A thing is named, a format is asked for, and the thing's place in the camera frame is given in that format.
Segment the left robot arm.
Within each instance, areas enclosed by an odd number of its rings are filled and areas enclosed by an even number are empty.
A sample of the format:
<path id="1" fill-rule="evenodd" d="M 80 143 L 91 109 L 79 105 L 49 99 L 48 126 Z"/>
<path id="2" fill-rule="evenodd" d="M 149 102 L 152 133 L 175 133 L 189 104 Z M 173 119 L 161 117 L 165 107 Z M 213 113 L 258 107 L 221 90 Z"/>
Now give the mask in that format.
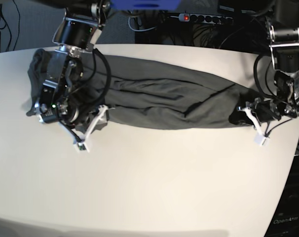
<path id="1" fill-rule="evenodd" d="M 264 16 L 267 28 L 271 63 L 275 70 L 275 94 L 264 93 L 258 78 L 258 64 L 263 58 L 259 55 L 254 62 L 255 85 L 261 95 L 253 102 L 245 102 L 237 107 L 244 112 L 258 136 L 265 139 L 271 131 L 262 131 L 261 124 L 299 117 L 299 0 L 273 0 L 255 17 Z"/>

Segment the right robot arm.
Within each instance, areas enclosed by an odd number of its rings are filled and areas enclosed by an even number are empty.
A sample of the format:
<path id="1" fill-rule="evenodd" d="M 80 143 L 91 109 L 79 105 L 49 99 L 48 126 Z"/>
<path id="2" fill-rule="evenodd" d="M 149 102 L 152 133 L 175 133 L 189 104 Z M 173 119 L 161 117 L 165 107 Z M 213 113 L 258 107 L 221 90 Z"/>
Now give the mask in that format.
<path id="1" fill-rule="evenodd" d="M 42 123 L 60 123 L 74 138 L 74 146 L 87 150 L 88 137 L 98 123 L 106 125 L 109 107 L 105 96 L 111 84 L 111 68 L 94 43 L 100 37 L 107 20 L 109 0 L 41 0 L 41 4 L 64 9 L 65 15 L 52 39 L 59 47 L 47 65 L 44 81 L 31 109 Z M 82 54 L 99 57 L 106 69 L 106 84 L 101 94 L 91 102 L 80 96 L 93 76 L 84 79 Z"/>

